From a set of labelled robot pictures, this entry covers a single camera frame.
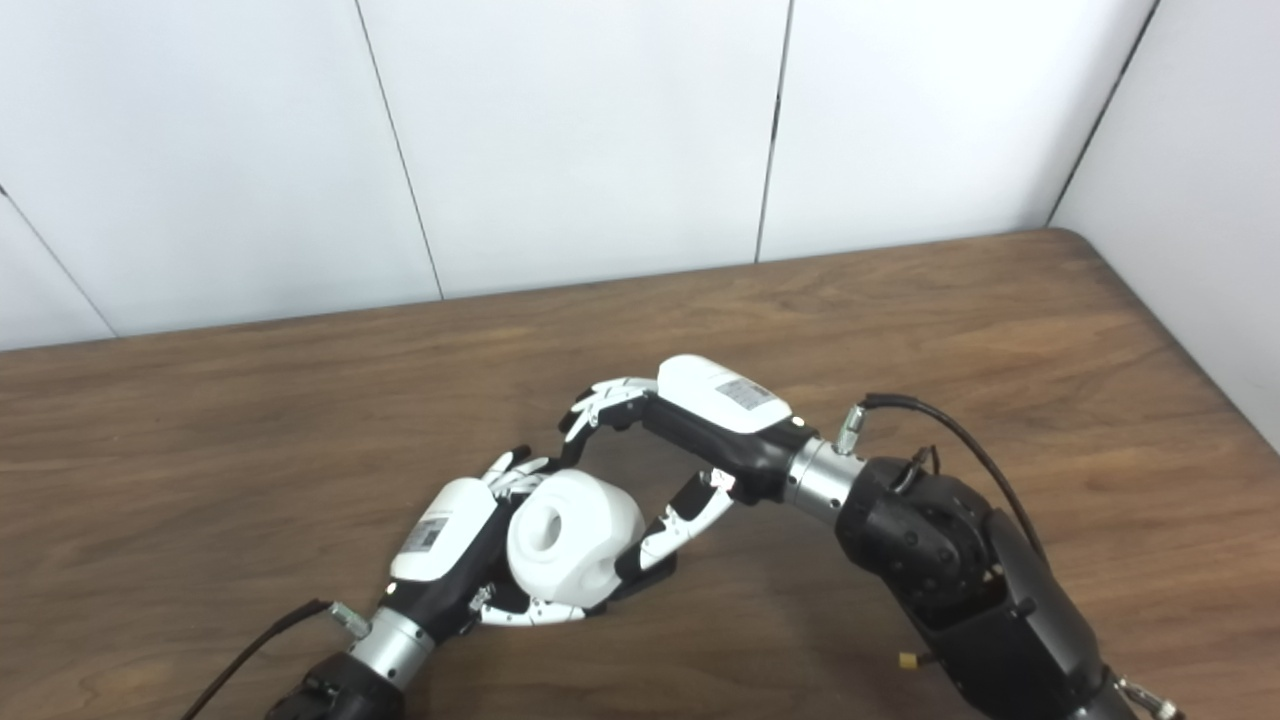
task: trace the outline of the wooden table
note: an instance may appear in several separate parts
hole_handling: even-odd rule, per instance
[[[1280,460],[1079,238],[878,250],[0,355],[0,716],[172,719],[308,597],[369,609],[447,480],[558,450],[590,382],[721,361],[833,434],[867,391],[968,424],[1110,662],[1194,720],[1280,705]],[[864,454],[937,441],[877,413]],[[698,462],[584,469],[657,512]],[[260,717],[340,632],[274,641],[202,717]],[[829,532],[740,507],[598,619],[444,646],[411,716],[975,717]]]

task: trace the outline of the white wall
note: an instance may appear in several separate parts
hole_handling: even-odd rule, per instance
[[[362,0],[447,297],[750,263],[786,0]]]
[[[106,337],[110,328],[0,195],[0,350]]]
[[[1280,4],[1160,5],[1053,224],[1280,448]]]
[[[356,8],[0,5],[0,183],[120,333],[439,297]]]
[[[795,0],[767,204],[787,0],[0,4],[0,184],[119,334],[1037,227],[1149,1]]]
[[[760,256],[1042,227],[1152,0],[796,0]]]

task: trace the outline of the label sticker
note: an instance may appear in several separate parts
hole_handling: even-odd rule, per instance
[[[737,402],[742,410],[755,410],[777,396],[746,378],[732,379],[716,388],[721,395]]]
[[[440,537],[440,532],[444,530],[448,521],[448,518],[428,518],[419,521],[417,525],[413,525],[413,532],[404,538],[401,552],[430,552],[435,538]]]

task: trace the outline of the black wire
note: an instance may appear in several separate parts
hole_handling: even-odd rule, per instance
[[[241,653],[236,656],[236,660],[232,660],[232,664],[228,665],[227,669],[221,671],[221,674],[214,678],[212,683],[209,683],[209,687],[205,688],[205,692],[200,693],[200,697],[196,698],[196,702],[191,703],[191,707],[187,708],[187,712],[182,714],[182,720],[191,720],[192,717],[195,717],[196,714],[205,707],[205,703],[207,703],[210,698],[212,698],[214,694],[218,691],[220,691],[224,684],[227,684],[227,680],[229,680],[230,676],[234,675],[237,670],[239,670],[239,666],[244,665],[246,660],[248,660],[255,652],[259,651],[259,648],[266,644],[266,641],[274,638],[275,635],[283,633],[284,630],[288,630],[293,625],[297,625],[298,623],[306,620],[307,618],[311,618],[312,615],[317,615],[320,612],[324,612],[325,610],[329,610],[330,605],[333,605],[333,602],[328,600],[308,600],[305,605],[302,605],[297,610],[293,610],[284,618],[280,618],[275,623],[271,623],[271,626],[268,628],[265,633],[259,635],[256,641],[248,643],[248,647],[242,650]]]
[[[978,462],[982,462],[982,466],[986,468],[988,473],[991,473],[991,479],[996,480],[996,484],[1000,487],[1000,492],[1004,493],[1005,500],[1009,501],[1009,507],[1014,511],[1014,515],[1018,518],[1018,524],[1023,527],[1023,533],[1027,536],[1027,542],[1030,543],[1032,550],[1036,551],[1036,555],[1038,555],[1041,560],[1044,561],[1044,565],[1048,565],[1048,556],[1044,553],[1044,546],[1041,544],[1039,536],[1036,534],[1036,527],[1032,524],[1032,519],[1027,515],[1027,510],[1023,509],[1021,501],[1018,500],[1018,493],[1014,492],[1014,486],[1010,484],[1009,478],[1006,478],[1005,474],[1000,471],[1000,468],[996,465],[996,461],[991,459],[991,455],[987,455],[987,451],[983,450],[980,445],[978,445],[978,441],[974,439],[972,434],[969,434],[969,430],[964,429],[964,427],[961,427],[960,423],[955,421],[955,419],[952,419],[951,415],[947,415],[946,413],[938,410],[937,407],[929,405],[928,402],[924,402],[909,395],[873,392],[868,393],[860,405],[868,410],[874,410],[877,407],[901,407],[904,410],[914,410],[916,413],[924,413],[925,415],[933,418],[934,420],[945,425],[948,430],[951,430],[957,438],[960,438],[960,442],[963,442],[965,447],[968,447],[969,451],[973,452],[974,457],[978,459]]]

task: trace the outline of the robotic hand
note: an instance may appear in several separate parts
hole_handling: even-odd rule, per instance
[[[268,720],[394,720],[431,652],[477,621],[535,625],[594,614],[530,597],[511,578],[504,553],[512,515],[557,469],[554,460],[529,455],[518,447],[480,478],[440,489],[392,561],[372,619],[329,606],[355,642],[312,667]]]
[[[973,488],[941,474],[932,448],[910,460],[854,455],[863,419],[877,407],[922,411],[956,433],[1005,491],[1023,533]],[[1007,480],[940,410],[905,396],[868,396],[828,442],[772,392],[681,355],[662,363],[657,380],[620,378],[582,393],[561,421],[559,462],[576,464],[600,425],[626,429],[637,421],[716,470],[690,480],[644,539],[617,559],[620,577],[669,574],[673,548],[732,501],[794,505],[829,525],[849,560],[888,585],[931,650],[920,660],[937,661],[986,716],[1134,720],[1128,698],[1157,720],[1183,717],[1102,661],[1092,628],[1050,571]]]

